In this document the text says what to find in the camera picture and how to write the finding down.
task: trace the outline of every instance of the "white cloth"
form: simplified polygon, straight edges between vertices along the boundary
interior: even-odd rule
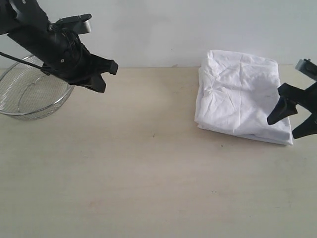
[[[289,118],[268,125],[280,86],[278,64],[258,56],[208,51],[199,70],[195,122],[199,128],[293,145]]]

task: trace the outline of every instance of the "beige table surface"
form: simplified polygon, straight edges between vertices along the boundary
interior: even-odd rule
[[[0,238],[315,238],[317,136],[283,147],[200,130],[197,78],[121,69],[49,118],[1,115]]]

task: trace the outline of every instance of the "white wall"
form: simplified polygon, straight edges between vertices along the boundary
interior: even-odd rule
[[[91,13],[88,49],[121,67],[198,66],[204,51],[222,49],[283,64],[317,58],[313,0],[38,0],[51,21]],[[27,53],[6,36],[0,51]],[[11,61],[0,59],[0,67]]]

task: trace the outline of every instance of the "metal mesh basket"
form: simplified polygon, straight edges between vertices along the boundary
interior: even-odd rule
[[[23,60],[43,65],[35,56]],[[0,78],[0,113],[20,120],[45,118],[66,102],[73,89],[53,75],[15,63]]]

